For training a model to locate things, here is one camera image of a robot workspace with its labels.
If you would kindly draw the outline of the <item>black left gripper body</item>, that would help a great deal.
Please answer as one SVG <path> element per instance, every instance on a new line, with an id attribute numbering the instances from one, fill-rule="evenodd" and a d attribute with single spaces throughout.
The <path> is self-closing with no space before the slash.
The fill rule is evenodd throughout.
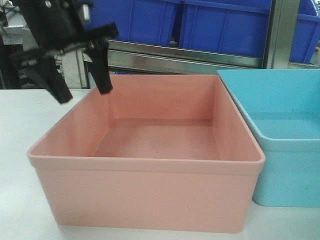
<path id="1" fill-rule="evenodd" d="M 91 41 L 113 39 L 119 35 L 114 22 L 86 30 L 84 7 L 92 9 L 92 1 L 78 0 L 15 0 L 38 47 L 10 56 L 17 67 L 28 61 L 49 55 L 50 52 L 67 52 L 72 46 L 86 46 Z"/>

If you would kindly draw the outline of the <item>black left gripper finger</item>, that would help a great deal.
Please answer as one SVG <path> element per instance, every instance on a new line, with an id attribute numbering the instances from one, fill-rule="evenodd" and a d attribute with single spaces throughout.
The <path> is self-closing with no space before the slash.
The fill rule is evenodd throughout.
<path id="1" fill-rule="evenodd" d="M 73 98 L 63 76 L 57 70 L 53 56 L 40 58 L 25 70 L 25 75 L 35 85 L 47 90 L 59 104 L 68 103 Z"/>
<path id="2" fill-rule="evenodd" d="M 108 94 L 113 89 L 109 74 L 108 50 L 109 42 L 105 40 L 86 50 L 92 61 L 90 72 L 101 95 Z"/>

